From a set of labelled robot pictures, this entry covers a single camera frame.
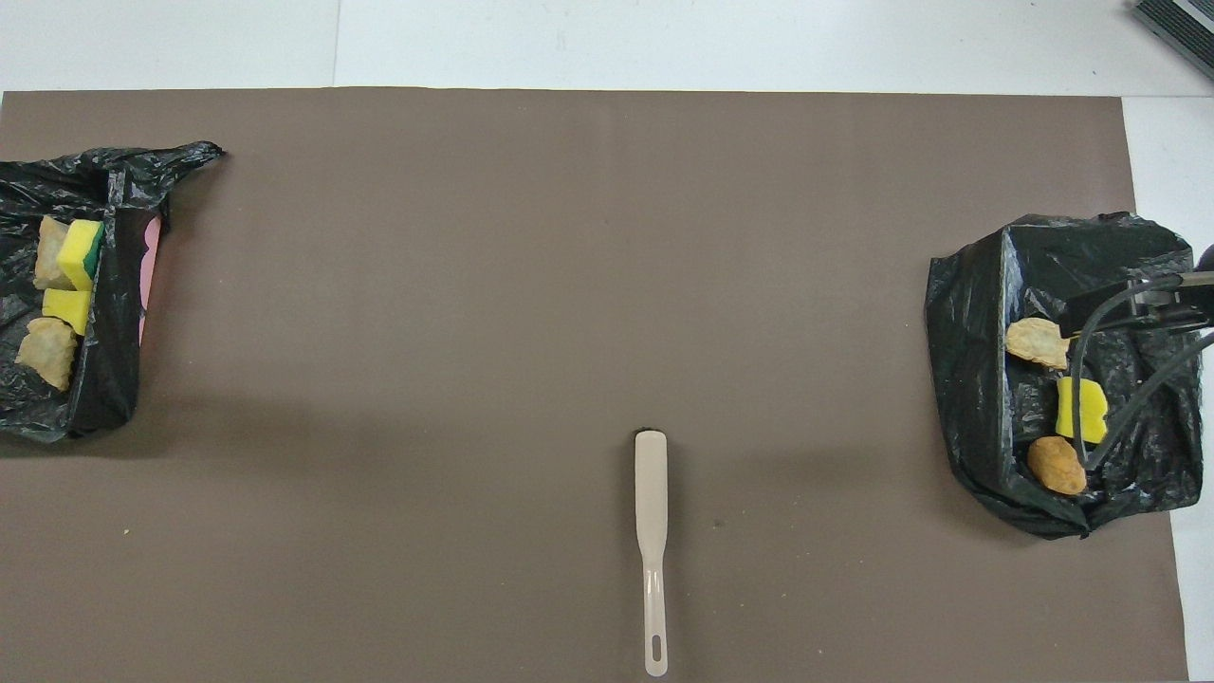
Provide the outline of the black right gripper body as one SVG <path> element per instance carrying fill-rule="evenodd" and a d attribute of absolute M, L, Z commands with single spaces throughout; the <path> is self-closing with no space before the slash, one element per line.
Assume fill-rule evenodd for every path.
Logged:
<path fill-rule="evenodd" d="M 1198 285 L 1189 290 L 1189 302 L 1206 315 L 1206 323 L 1213 323 L 1213 245 L 1206 247 L 1195 268 Z"/>

